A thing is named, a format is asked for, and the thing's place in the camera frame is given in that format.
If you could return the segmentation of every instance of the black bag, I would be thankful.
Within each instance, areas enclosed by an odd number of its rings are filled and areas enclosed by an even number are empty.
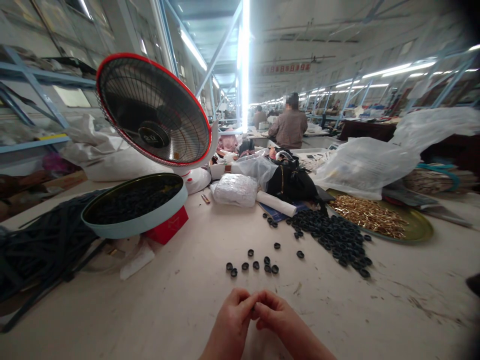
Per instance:
[[[327,209],[325,203],[320,199],[314,182],[309,174],[300,168],[299,158],[293,156],[288,150],[287,152],[290,154],[292,160],[273,160],[269,158],[271,162],[278,165],[278,168],[268,181],[266,188],[267,194],[289,204],[297,200],[315,201],[320,205],[322,212],[326,215]]]

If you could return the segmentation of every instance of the red fan rim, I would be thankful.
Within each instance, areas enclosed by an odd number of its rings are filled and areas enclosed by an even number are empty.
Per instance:
[[[150,65],[153,65],[155,66],[156,68],[160,69],[161,71],[163,71],[164,73],[166,73],[167,75],[169,75],[172,79],[174,79],[186,92],[187,94],[190,95],[190,97],[192,98],[192,100],[195,102],[195,104],[198,106],[198,108],[200,109],[201,111],[201,114],[203,115],[203,119],[205,120],[206,122],[206,125],[207,125],[207,129],[208,129],[208,141],[210,143],[210,146],[207,148],[207,150],[205,151],[205,153],[202,155],[201,158],[199,158],[198,160],[196,161],[193,161],[193,162],[172,162],[172,161],[168,161],[168,160],[165,160],[164,158],[161,158],[161,157],[158,157],[157,155],[145,150],[143,147],[141,147],[140,145],[138,145],[136,142],[134,142],[128,135],[126,135],[123,131],[122,131],[122,135],[127,137],[128,139],[130,139],[131,143],[135,144],[135,146],[137,146],[139,149],[141,149],[143,152],[149,154],[150,156],[152,156],[153,158],[155,159],[158,159],[160,161],[160,163],[166,163],[168,165],[171,165],[173,167],[178,167],[178,166],[188,166],[188,165],[193,165],[193,164],[197,164],[199,162],[201,162],[202,160],[205,159],[205,157],[207,156],[207,154],[209,153],[209,150],[210,150],[210,147],[212,146],[212,128],[210,127],[210,124],[209,124],[209,119],[207,117],[207,115],[205,114],[205,111],[204,111],[204,108],[202,107],[202,105],[199,103],[198,99],[195,97],[194,93],[190,91],[190,89],[179,79],[177,78],[173,73],[171,73],[169,70],[167,70],[165,67],[163,67],[162,65],[160,65],[159,63],[155,62],[155,61],[151,61],[149,58],[145,57],[145,56],[141,56],[141,55],[138,55],[138,54],[135,54],[135,53],[131,53],[131,52],[119,52],[119,53],[116,53],[116,54],[112,54],[112,55],[109,55],[107,56],[105,59],[103,59],[103,61],[101,62],[100,66],[98,67],[98,70],[96,72],[96,91],[98,92],[98,97],[100,98],[100,102],[101,102],[101,106],[103,107],[103,109],[105,110],[105,112],[108,114],[108,117],[110,118],[110,120],[112,121],[112,123],[115,125],[115,127],[117,126],[117,122],[115,121],[115,118],[112,116],[112,114],[110,113],[109,109],[105,106],[105,103],[104,103],[104,100],[103,100],[103,97],[101,96],[101,94],[103,92],[100,91],[100,83],[99,83],[99,78],[100,78],[100,75],[105,67],[106,64],[110,63],[111,61],[113,60],[117,60],[117,59],[137,59],[137,60],[141,60],[143,62],[146,62],[146,63],[149,63]]]

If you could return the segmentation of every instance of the worker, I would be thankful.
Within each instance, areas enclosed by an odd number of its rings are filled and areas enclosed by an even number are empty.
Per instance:
[[[262,107],[258,105],[256,107],[255,115],[253,115],[253,125],[258,130],[260,129],[260,123],[265,123],[267,121],[267,114],[262,111]]]
[[[268,136],[276,138],[276,144],[283,149],[302,147],[303,135],[307,131],[307,116],[299,111],[299,94],[294,92],[286,99],[285,111],[268,129]]]
[[[242,288],[225,299],[200,360],[240,360],[250,320],[277,334],[294,359],[335,360],[288,302],[268,290],[250,295]]]

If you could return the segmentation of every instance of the fan base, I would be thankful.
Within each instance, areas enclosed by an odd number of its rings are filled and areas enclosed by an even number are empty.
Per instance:
[[[187,171],[181,168],[175,168],[173,172],[183,178],[188,195],[198,193],[205,189],[212,181],[210,173],[201,167]]]

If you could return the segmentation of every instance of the roll of paper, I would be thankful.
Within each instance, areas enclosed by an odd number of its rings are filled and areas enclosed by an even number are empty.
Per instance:
[[[259,203],[265,204],[272,209],[275,209],[278,212],[281,212],[282,214],[285,214],[289,217],[294,216],[295,212],[297,211],[297,208],[295,206],[289,204],[288,202],[282,201],[275,196],[267,194],[264,191],[259,191],[256,194],[256,200]]]

